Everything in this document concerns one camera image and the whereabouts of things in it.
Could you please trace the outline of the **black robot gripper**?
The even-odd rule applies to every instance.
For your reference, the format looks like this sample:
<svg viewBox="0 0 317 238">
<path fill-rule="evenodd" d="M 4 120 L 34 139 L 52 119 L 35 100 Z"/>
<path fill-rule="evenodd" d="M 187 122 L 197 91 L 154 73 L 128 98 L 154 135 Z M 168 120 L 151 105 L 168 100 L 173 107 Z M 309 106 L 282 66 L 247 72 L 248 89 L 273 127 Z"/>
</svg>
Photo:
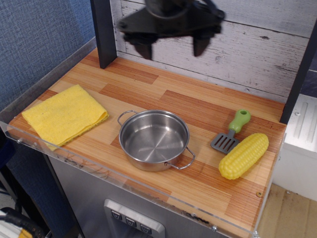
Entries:
<svg viewBox="0 0 317 238">
<path fill-rule="evenodd" d="M 146 60 L 152 60 L 156 38 L 193 37 L 194 56 L 199 57 L 210 44 L 210 38 L 221 32 L 224 11 L 211 0 L 146 0 L 145 7 L 122 18 L 118 29 Z"/>
</svg>

